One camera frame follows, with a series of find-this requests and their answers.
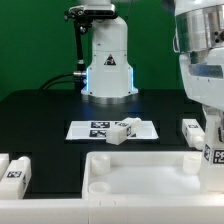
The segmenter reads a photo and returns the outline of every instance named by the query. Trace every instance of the green backdrop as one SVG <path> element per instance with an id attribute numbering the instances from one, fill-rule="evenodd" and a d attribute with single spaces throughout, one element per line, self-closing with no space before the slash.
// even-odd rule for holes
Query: green backdrop
<path id="1" fill-rule="evenodd" d="M 74 5 L 78 5 L 75 0 L 1 0 L 0 100 L 76 70 L 73 25 L 63 18 L 64 11 Z M 129 3 L 118 2 L 116 7 L 126 19 Z M 172 49 L 174 18 L 162 9 L 161 0 L 135 1 L 127 23 L 128 58 L 136 71 L 136 87 L 182 88 L 178 55 Z M 90 34 L 84 36 L 83 45 L 89 64 Z"/>

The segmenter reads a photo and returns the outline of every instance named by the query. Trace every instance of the white paper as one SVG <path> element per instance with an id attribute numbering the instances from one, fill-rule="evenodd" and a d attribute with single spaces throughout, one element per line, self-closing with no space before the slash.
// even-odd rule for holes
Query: white paper
<path id="1" fill-rule="evenodd" d="M 106 139 L 106 131 L 120 121 L 72 121 L 66 140 Z M 152 121 L 141 121 L 136 135 L 127 139 L 157 139 Z"/>

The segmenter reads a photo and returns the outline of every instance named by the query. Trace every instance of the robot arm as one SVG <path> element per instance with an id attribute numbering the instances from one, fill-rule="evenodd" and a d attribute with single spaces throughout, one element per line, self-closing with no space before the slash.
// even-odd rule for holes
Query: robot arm
<path id="1" fill-rule="evenodd" d="M 174 12 L 176 51 L 187 96 L 203 104 L 201 188 L 224 192 L 224 0 L 163 0 Z"/>
<path id="2" fill-rule="evenodd" d="M 83 99 L 102 104 L 123 103 L 136 97 L 133 68 L 127 61 L 127 24 L 118 17 L 110 0 L 83 0 L 65 13 L 74 22 L 78 70 L 86 71 Z M 81 35 L 92 28 L 92 63 L 87 69 Z"/>

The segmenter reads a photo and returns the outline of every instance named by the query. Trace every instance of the white foam block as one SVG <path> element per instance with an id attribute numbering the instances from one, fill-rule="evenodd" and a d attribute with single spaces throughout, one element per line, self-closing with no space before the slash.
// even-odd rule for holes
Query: white foam block
<path id="1" fill-rule="evenodd" d="M 118 122 L 107 130 L 106 142 L 114 145 L 121 144 L 128 136 L 136 134 L 140 121 L 140 118 L 126 118 Z"/>
<path id="2" fill-rule="evenodd" d="M 190 147 L 204 149 L 205 133 L 195 119 L 183 119 L 182 132 Z"/>
<path id="3" fill-rule="evenodd" d="M 30 178 L 30 159 L 12 160 L 0 182 L 0 199 L 22 199 Z"/>

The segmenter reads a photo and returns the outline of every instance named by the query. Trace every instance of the black tabletop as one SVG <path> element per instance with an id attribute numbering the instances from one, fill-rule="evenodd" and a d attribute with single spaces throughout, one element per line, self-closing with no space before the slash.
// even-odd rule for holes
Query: black tabletop
<path id="1" fill-rule="evenodd" d="M 128 140 L 119 146 L 105 140 L 65 140 L 71 121 L 127 117 L 151 120 L 159 139 Z M 201 105 L 183 90 L 145 90 L 136 101 L 119 105 L 86 102 L 72 90 L 17 91 L 0 103 L 0 152 L 9 153 L 10 159 L 31 158 L 27 198 L 77 197 L 88 152 L 192 150 L 181 133 L 183 118 L 197 119 L 204 127 Z"/>

